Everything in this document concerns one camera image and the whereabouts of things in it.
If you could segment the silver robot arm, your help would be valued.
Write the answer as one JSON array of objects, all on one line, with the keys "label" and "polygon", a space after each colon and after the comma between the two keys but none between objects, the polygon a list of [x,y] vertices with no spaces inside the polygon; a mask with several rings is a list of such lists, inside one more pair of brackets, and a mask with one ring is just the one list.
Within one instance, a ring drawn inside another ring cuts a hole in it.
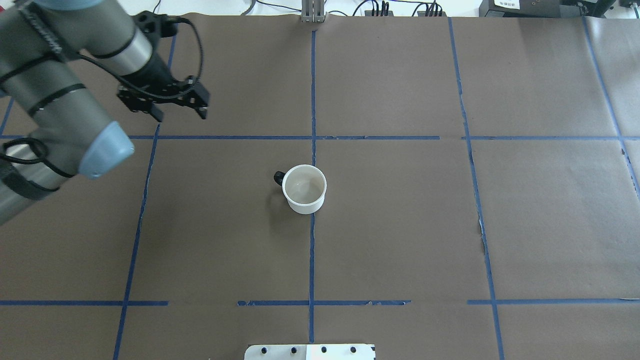
[{"label": "silver robot arm", "polygon": [[159,104],[193,109],[205,119],[210,92],[196,75],[176,79],[158,55],[183,16],[128,14],[116,0],[16,0],[1,13],[1,96],[35,122],[1,146],[1,223],[57,192],[78,174],[100,178],[135,146],[69,64],[84,60],[114,77],[117,98],[133,113],[162,122]]}]

